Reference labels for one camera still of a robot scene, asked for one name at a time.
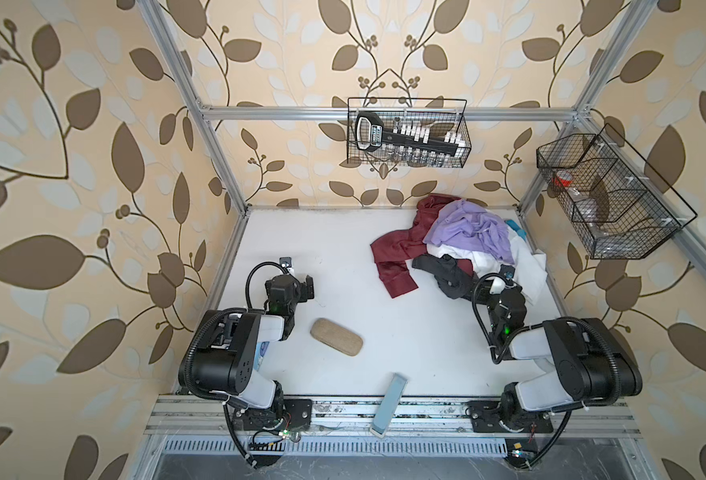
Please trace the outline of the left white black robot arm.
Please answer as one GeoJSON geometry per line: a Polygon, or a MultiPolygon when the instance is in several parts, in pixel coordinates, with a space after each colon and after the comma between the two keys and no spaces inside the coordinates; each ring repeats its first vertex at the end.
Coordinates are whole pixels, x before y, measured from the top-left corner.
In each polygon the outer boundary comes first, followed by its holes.
{"type": "Polygon", "coordinates": [[[183,356],[179,385],[190,394],[222,401],[235,408],[283,414],[283,388],[259,372],[261,347],[287,340],[295,327],[297,307],[315,297],[314,281],[298,279],[292,259],[257,264],[245,282],[246,305],[207,311],[183,356]],[[251,300],[256,273],[275,267],[280,274],[265,281],[267,299],[251,300]]]}

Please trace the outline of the maroon cloth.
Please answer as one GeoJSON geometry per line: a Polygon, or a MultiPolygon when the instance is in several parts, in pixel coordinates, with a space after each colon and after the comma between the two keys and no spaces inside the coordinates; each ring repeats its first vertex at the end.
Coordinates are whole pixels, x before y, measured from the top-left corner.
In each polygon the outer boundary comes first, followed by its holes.
{"type": "Polygon", "coordinates": [[[371,244],[379,278],[391,298],[398,298],[418,288],[407,261],[428,253],[423,239],[437,219],[439,211],[454,200],[458,200],[458,197],[426,197],[418,203],[417,213],[409,229],[389,232],[371,244]]]}

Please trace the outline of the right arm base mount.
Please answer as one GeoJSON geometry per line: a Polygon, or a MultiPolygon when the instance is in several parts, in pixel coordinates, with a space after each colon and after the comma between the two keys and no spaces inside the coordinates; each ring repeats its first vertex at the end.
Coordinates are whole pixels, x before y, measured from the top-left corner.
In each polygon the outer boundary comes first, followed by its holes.
{"type": "Polygon", "coordinates": [[[475,433],[550,434],[555,431],[546,412],[529,412],[501,400],[474,400],[465,413],[475,433]]]}

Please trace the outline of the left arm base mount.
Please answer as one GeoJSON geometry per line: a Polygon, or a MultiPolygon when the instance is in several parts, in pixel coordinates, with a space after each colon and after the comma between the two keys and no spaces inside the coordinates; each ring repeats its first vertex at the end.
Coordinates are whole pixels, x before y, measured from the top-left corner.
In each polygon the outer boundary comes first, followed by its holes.
{"type": "Polygon", "coordinates": [[[298,443],[310,428],[313,401],[309,398],[276,398],[268,409],[236,409],[234,427],[247,432],[252,451],[277,451],[286,443],[298,443]]]}

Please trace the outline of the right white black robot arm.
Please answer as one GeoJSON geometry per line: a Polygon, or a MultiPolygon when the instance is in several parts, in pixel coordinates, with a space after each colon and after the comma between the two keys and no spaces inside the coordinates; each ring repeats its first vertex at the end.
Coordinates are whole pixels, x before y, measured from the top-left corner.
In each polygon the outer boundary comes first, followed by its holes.
{"type": "Polygon", "coordinates": [[[597,318],[563,316],[526,323],[523,288],[512,277],[490,273],[468,296],[491,360],[547,360],[552,369],[505,386],[490,414],[510,430],[537,414],[611,406],[641,393],[643,379],[628,350],[597,318]]]}

